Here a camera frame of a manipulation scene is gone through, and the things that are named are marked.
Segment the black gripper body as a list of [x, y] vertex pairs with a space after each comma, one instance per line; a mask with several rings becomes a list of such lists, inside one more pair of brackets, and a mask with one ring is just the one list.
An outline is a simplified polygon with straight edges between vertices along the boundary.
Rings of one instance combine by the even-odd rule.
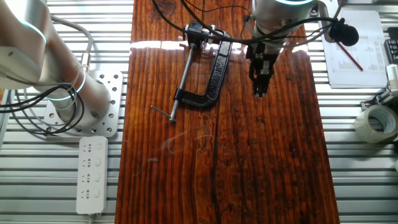
[[266, 45], [262, 42], [249, 44], [246, 52], [246, 59], [250, 61], [249, 77], [254, 78], [255, 75], [272, 76], [278, 56], [279, 53], [267, 53]]

